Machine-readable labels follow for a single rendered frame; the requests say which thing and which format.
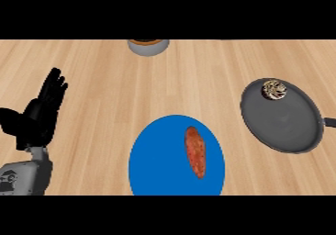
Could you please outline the orange-brown sweet potato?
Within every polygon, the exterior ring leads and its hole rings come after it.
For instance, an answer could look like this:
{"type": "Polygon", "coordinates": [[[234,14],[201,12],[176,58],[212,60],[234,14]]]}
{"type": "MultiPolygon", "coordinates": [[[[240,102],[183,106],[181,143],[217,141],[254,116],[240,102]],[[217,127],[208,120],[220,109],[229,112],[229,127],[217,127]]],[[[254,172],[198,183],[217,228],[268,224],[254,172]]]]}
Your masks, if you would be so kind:
{"type": "Polygon", "coordinates": [[[196,127],[187,127],[184,146],[193,173],[202,179],[206,173],[206,145],[196,127]]]}

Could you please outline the cream and brown cupcake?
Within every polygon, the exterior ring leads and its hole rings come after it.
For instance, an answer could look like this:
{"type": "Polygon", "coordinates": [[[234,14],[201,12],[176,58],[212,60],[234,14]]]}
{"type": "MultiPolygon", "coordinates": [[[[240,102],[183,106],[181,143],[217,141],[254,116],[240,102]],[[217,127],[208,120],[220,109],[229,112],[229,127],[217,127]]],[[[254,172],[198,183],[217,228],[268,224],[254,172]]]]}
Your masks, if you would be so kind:
{"type": "Polygon", "coordinates": [[[264,82],[261,92],[267,99],[280,100],[288,94],[288,88],[283,82],[276,79],[271,79],[264,82]]]}

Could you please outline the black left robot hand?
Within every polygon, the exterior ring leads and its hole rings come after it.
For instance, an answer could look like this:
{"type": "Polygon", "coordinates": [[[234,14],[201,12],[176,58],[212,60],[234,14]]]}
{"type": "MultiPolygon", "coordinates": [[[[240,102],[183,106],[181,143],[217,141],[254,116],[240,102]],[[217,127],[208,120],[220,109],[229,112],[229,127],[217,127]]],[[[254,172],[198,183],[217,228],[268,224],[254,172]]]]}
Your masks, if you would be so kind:
{"type": "Polygon", "coordinates": [[[53,68],[41,85],[38,96],[27,104],[25,111],[0,107],[0,127],[16,137],[16,150],[46,147],[53,139],[59,108],[68,89],[60,69],[53,68]]]}

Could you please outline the dark grey frying pan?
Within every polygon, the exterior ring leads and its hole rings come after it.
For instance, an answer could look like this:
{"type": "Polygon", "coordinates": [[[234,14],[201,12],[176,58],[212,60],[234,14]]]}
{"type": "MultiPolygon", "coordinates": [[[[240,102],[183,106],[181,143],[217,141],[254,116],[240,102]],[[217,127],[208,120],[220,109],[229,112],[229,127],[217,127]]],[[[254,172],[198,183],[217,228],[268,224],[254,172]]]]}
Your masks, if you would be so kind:
{"type": "Polygon", "coordinates": [[[305,91],[277,79],[288,93],[279,100],[262,96],[261,88],[270,78],[261,78],[243,89],[240,110],[243,123],[260,142],[276,151],[299,154],[320,144],[324,127],[336,128],[336,118],[323,117],[305,91]]]}

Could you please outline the grey pot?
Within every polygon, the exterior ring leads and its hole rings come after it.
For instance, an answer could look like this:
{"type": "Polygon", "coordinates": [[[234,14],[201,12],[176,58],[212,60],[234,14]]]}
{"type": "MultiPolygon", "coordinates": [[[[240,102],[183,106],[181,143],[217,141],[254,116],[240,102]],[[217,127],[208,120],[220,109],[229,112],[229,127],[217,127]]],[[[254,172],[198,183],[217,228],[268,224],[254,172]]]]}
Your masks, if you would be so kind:
{"type": "Polygon", "coordinates": [[[128,48],[131,51],[140,55],[140,56],[155,56],[161,54],[170,45],[170,40],[168,39],[155,39],[149,41],[137,41],[134,39],[130,39],[127,41],[128,48]]]}

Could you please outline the blue plate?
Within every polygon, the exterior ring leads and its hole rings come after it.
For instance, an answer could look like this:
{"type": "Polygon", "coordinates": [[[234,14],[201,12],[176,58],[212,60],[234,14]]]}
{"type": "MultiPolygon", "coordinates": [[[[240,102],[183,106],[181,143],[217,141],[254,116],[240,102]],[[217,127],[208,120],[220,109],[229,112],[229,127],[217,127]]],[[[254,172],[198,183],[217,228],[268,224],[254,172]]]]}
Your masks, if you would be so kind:
{"type": "Polygon", "coordinates": [[[226,182],[226,158],[218,139],[193,117],[159,117],[134,141],[128,182],[136,196],[218,196],[226,182]],[[190,165],[184,136],[195,127],[206,145],[206,171],[199,178],[190,165]]]}

